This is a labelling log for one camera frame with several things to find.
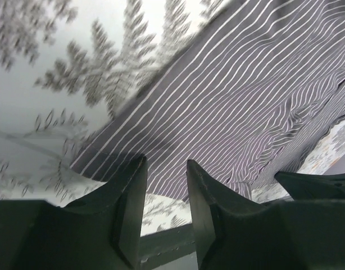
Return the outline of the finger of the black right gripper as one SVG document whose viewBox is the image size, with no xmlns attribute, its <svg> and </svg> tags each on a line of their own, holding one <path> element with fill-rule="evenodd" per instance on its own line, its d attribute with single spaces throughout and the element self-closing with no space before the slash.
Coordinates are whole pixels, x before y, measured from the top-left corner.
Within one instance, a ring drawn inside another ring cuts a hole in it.
<svg viewBox="0 0 345 270">
<path fill-rule="evenodd" d="M 325 176 L 277 172 L 274 178 L 293 200 L 345 199 L 345 173 Z"/>
</svg>

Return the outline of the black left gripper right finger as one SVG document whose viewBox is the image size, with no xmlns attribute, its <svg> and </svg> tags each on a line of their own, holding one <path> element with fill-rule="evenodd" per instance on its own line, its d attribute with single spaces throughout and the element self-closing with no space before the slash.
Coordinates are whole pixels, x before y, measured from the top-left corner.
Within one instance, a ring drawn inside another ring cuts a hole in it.
<svg viewBox="0 0 345 270">
<path fill-rule="evenodd" d="M 259 204 L 194 160 L 187 182 L 199 269 L 345 269 L 345 199 Z"/>
</svg>

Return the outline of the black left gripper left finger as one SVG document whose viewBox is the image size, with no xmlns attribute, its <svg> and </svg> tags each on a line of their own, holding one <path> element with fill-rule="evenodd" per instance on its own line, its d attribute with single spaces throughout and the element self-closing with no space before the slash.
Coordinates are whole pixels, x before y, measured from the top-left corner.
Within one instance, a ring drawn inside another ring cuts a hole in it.
<svg viewBox="0 0 345 270">
<path fill-rule="evenodd" d="M 0 269 L 136 269 L 148 161 L 69 203 L 0 200 Z"/>
</svg>

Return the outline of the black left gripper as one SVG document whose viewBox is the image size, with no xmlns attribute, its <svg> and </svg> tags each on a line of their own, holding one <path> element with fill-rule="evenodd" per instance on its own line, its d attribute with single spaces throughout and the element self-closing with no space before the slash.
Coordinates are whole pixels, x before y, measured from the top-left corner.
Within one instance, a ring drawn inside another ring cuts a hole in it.
<svg viewBox="0 0 345 270">
<path fill-rule="evenodd" d="M 140 238 L 138 269 L 197 269 L 192 224 Z"/>
</svg>

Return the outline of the grey striped underwear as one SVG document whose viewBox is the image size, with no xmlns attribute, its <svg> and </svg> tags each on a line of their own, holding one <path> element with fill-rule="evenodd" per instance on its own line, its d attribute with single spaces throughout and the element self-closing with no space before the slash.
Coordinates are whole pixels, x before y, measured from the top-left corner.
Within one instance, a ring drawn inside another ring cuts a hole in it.
<svg viewBox="0 0 345 270">
<path fill-rule="evenodd" d="M 343 119 L 345 1 L 234 1 L 71 169 L 107 182 L 144 155 L 147 191 L 185 201 L 192 159 L 250 197 Z"/>
</svg>

